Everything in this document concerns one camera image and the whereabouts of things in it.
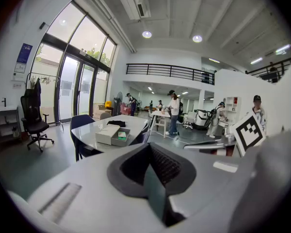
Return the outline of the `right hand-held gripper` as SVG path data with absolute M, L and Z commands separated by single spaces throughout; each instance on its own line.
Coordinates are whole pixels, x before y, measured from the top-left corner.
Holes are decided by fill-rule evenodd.
M 250 147 L 258 146 L 266 139 L 266 135 L 253 112 L 246 114 L 227 129 L 229 133 L 234 135 L 241 157 L 245 156 Z M 224 148 L 225 145 L 221 141 L 205 141 L 183 147 L 184 150 L 221 150 Z

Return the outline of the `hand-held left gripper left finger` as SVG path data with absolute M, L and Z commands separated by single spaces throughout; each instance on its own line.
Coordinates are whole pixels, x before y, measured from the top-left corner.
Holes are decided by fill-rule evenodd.
M 125 196 L 148 198 L 144 187 L 146 170 L 150 164 L 148 143 L 117 157 L 107 168 L 110 184 Z

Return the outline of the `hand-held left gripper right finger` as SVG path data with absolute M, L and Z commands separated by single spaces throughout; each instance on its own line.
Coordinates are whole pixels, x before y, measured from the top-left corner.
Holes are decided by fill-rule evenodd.
M 186 158 L 149 143 L 150 164 L 165 188 L 167 196 L 185 192 L 196 178 L 196 168 Z

